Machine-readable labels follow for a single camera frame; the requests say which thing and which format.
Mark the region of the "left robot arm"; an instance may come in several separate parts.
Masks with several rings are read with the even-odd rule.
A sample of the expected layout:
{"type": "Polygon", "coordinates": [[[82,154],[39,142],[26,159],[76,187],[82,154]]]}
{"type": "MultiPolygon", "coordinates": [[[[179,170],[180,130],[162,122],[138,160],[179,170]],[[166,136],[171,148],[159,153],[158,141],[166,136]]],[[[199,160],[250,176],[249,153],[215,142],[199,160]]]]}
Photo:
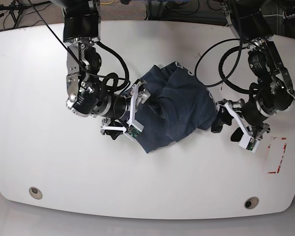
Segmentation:
{"type": "Polygon", "coordinates": [[[221,58],[218,70],[222,81],[232,90],[247,94],[248,101],[240,99],[218,101],[218,116],[211,131],[219,133],[223,125],[235,120],[239,127],[231,141],[248,151],[255,152],[264,133],[270,132],[265,120],[278,111],[285,111],[295,102],[295,90],[287,68],[283,65],[270,26],[261,13],[262,0],[222,0],[221,6],[233,34],[240,45],[229,49],[221,58]],[[257,77],[248,89],[230,82],[223,72],[226,58],[243,48],[248,49],[248,64],[257,77]]]}

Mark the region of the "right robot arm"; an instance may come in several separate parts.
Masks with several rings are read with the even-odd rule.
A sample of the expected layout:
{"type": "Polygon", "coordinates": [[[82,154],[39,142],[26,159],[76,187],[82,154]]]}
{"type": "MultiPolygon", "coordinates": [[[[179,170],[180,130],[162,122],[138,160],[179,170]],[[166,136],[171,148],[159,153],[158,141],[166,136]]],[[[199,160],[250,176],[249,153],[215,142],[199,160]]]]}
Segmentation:
{"type": "Polygon", "coordinates": [[[134,140],[144,129],[136,112],[150,97],[146,82],[130,82],[125,61],[100,41],[100,1],[82,0],[63,9],[63,42],[67,49],[67,108],[80,117],[102,117],[101,133],[115,140],[134,140]],[[99,75],[102,59],[95,46],[116,57],[125,73],[99,75]]]}

